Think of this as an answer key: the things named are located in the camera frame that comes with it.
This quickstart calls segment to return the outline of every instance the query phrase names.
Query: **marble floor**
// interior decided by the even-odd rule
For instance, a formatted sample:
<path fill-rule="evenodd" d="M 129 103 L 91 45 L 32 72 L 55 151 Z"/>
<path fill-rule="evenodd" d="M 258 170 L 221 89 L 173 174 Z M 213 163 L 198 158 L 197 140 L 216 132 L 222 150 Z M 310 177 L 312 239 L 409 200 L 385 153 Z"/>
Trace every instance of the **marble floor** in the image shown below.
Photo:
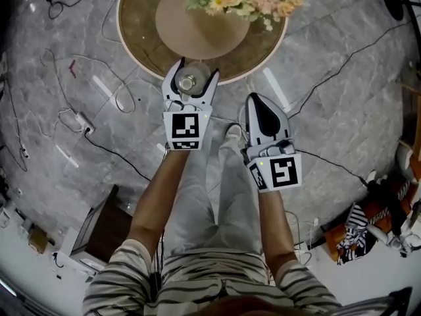
<path fill-rule="evenodd" d="M 101 23 L 112 1 L 83 0 L 64 9 L 55 20 L 49 20 L 45 0 L 13 1 L 6 46 L 9 80 L 20 137 L 30 158 L 26 161 L 28 172 L 20 170 L 5 150 L 0 153 L 0 163 L 17 207 L 57 242 L 66 228 L 81 227 L 89 208 L 99 204 L 113 184 L 120 186 L 122 202 L 133 211 L 147 182 L 117 156 L 92 146 L 81 133 L 55 124 L 58 111 L 66 103 L 51 54 L 45 49 L 55 55 L 68 102 L 96 127 L 93 141 L 124 155 L 148 177 L 153 176 L 163 156 L 157 147 L 165 144 L 162 99 L 154 88 L 159 81 L 142 71 L 121 44 L 101 36 Z M 115 14 L 114 6 L 105 20 L 104 32 L 117 40 Z M 397 24 L 382 0 L 306 0 L 291 17 L 280 48 L 265 66 L 293 105 L 290 114 L 311 88 L 337 72 L 353 51 L 374 42 Z M 415 48 L 409 24 L 388 32 L 376 45 L 354 55 L 341 73 L 320 86 L 301 113 L 291 119 L 296 148 L 341 163 L 361 176 L 373 169 L 380 174 L 387 172 L 402 132 L 401 91 L 395 80 L 415 55 Z M 74 55 L 103 61 L 112 71 L 102 62 Z M 68 69 L 73 60 L 76 78 Z M 134 80 L 130 90 L 135 111 L 129 115 L 118 111 L 96 86 L 93 76 L 112 92 L 121 81 Z M 214 115 L 236 120 L 251 90 L 280 105 L 259 70 L 219 87 L 213 101 Z M 124 101 L 127 95 L 121 94 Z M 77 130 L 70 113 L 62 113 L 61 118 Z M 0 102 L 0 120 L 1 135 L 17 156 L 19 142 L 8 93 Z M 227 125 L 214 120 L 207 189 L 215 209 L 221 169 L 217 151 Z M 68 162 L 56 145 L 79 167 Z M 303 155 L 303 185 L 282 192 L 286 208 L 301 221 L 301 238 L 305 240 L 309 239 L 309 222 L 315 217 L 326 223 L 363 194 L 358 179 L 308 155 Z M 293 217 L 291 226 L 297 239 Z"/>

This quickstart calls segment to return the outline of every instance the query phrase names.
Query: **foot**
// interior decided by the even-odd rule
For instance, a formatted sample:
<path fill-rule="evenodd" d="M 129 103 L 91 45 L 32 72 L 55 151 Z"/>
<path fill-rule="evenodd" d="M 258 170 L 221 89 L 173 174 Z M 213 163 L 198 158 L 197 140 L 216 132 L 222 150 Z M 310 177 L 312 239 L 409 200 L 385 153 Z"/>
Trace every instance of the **foot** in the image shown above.
<path fill-rule="evenodd" d="M 225 133 L 225 140 L 234 139 L 239 142 L 241 139 L 241 127 L 238 124 L 231 124 Z"/>

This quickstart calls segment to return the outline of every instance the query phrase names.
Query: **leg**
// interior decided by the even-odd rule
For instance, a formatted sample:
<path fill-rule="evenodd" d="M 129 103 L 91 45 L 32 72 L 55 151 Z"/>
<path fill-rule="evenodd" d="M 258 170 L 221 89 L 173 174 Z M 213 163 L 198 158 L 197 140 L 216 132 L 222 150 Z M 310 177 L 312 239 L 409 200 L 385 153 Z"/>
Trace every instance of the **leg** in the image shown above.
<path fill-rule="evenodd" d="M 259 210 L 249 173 L 239 149 L 241 128 L 231 127 L 219 149 L 221 178 L 218 223 L 221 238 L 229 248 L 262 253 Z"/>
<path fill-rule="evenodd" d="M 206 167 L 212 143 L 209 123 L 201 150 L 187 160 L 171 216 L 165 227 L 165 257 L 200 248 L 218 230 L 206 190 Z"/>

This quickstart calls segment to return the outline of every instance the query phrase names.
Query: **round table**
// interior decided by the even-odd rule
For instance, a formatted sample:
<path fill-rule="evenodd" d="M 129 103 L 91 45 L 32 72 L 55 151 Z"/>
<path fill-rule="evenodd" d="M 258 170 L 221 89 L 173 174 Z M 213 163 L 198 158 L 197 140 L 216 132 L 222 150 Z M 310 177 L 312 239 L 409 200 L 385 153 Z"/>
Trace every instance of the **round table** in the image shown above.
<path fill-rule="evenodd" d="M 160 0 L 119 0 L 117 28 L 132 59 L 145 71 L 163 80 L 170 67 L 181 57 L 160 39 L 155 14 Z M 244 40 L 231 52 L 203 60 L 210 70 L 219 68 L 219 84 L 239 80 L 260 68 L 279 47 L 287 28 L 287 18 L 273 22 L 273 31 L 261 20 L 250 24 Z"/>

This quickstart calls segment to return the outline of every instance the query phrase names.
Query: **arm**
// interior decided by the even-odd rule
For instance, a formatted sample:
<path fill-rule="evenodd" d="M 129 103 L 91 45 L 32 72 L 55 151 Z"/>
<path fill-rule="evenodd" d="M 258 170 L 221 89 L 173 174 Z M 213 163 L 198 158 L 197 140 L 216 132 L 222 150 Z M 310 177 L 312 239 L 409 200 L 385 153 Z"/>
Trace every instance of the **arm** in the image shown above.
<path fill-rule="evenodd" d="M 311 313 L 340 307 L 330 291 L 297 261 L 281 194 L 259 194 L 259 211 L 263 252 L 276 286 L 294 301 L 295 307 Z"/>
<path fill-rule="evenodd" d="M 170 217 L 189 151 L 169 151 L 139 199 L 127 239 L 143 244 L 151 257 Z"/>
<path fill-rule="evenodd" d="M 263 253 L 272 275 L 290 260 L 296 260 L 294 241 L 279 192 L 259 193 L 260 231 Z"/>

